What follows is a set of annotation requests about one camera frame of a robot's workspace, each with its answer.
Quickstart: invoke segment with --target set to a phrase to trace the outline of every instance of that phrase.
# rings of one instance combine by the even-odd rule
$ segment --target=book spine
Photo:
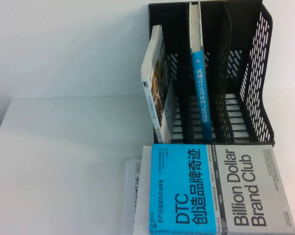
[[[154,100],[153,100],[153,96],[152,96],[152,92],[151,92],[151,87],[149,86],[150,82],[148,81],[148,78],[146,78],[146,79],[142,79],[142,83],[143,83],[144,92],[147,97],[148,109],[149,109],[149,112],[152,117],[153,126],[155,129],[157,140],[159,143],[164,143],[162,132],[161,132],[161,127],[160,127],[160,124],[158,121],[158,117],[157,117],[157,113],[156,113],[156,109],[155,109],[155,104],[154,104]]]
[[[212,142],[211,117],[203,51],[192,52],[191,58],[196,83],[197,102],[200,112],[203,140],[204,142]]]

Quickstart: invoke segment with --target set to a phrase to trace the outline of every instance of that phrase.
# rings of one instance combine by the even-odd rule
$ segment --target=white book
[[[131,159],[125,164],[123,213],[120,235],[132,235],[137,207],[141,159]]]
[[[159,143],[171,143],[177,101],[175,98],[161,25],[152,29],[141,67],[141,80]]]
[[[137,209],[134,220],[134,235],[149,235],[148,232],[148,208],[151,177],[151,152],[152,148],[144,146],[140,173],[140,191],[138,194]]]

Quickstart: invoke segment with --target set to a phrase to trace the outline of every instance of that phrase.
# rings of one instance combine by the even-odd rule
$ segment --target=book stack
[[[294,235],[271,145],[144,147],[130,235]]]
[[[248,74],[248,63],[239,94],[223,87],[227,73],[230,77],[237,75],[238,59],[243,56],[241,50],[235,51],[236,56],[232,53],[233,58],[229,60],[233,64],[229,66],[228,54],[224,52],[225,47],[230,46],[226,36],[231,33],[231,28],[225,26],[221,38],[226,38],[227,42],[217,45],[221,53],[214,52],[218,63],[214,81],[223,82],[211,84],[216,87],[209,90],[206,71],[209,54],[204,51],[201,4],[189,3],[187,15],[188,23],[184,25],[188,24],[191,59],[183,57],[187,59],[183,61],[183,70],[187,63],[192,64],[191,77],[195,88],[187,95],[179,89],[181,82],[177,82],[181,76],[179,70],[176,71],[179,54],[169,55],[166,51],[162,25],[152,27],[141,67],[141,80],[156,144],[143,148],[139,173],[135,167],[138,160],[126,163],[121,234],[294,235],[295,226],[272,145],[255,141],[256,138],[259,142],[268,141],[271,135],[265,118],[260,117],[259,103],[257,107],[248,105],[251,99],[254,102],[259,100],[257,89],[261,87],[261,81],[254,76],[252,85],[247,86],[247,77],[255,72],[253,69]],[[229,12],[223,15],[223,24],[227,21],[230,21]],[[259,24],[265,24],[262,14],[258,27]],[[236,71],[227,71],[227,66]],[[216,105],[213,118],[211,91],[217,91],[212,99]],[[256,95],[245,97],[246,92]],[[248,105],[252,123],[245,121],[244,105]],[[183,110],[187,110],[187,117],[183,117]],[[191,132],[191,141],[185,140],[186,132]],[[255,144],[216,144],[220,140],[239,144],[254,140]],[[140,183],[133,182],[135,177]]]

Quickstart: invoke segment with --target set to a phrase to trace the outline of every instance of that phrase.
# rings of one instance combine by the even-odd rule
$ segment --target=white wall
[[[151,2],[0,0],[0,123],[9,99],[142,94]],[[265,89],[293,89],[295,0],[264,2],[274,24]]]

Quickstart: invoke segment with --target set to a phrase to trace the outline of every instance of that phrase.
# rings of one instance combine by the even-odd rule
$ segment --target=blue book spine
[[[211,116],[209,108],[209,99],[207,91],[207,82],[205,75],[205,64],[203,51],[192,52],[193,73],[196,83],[197,102],[200,112],[201,127],[203,132],[204,142],[211,143],[213,141],[211,131]]]

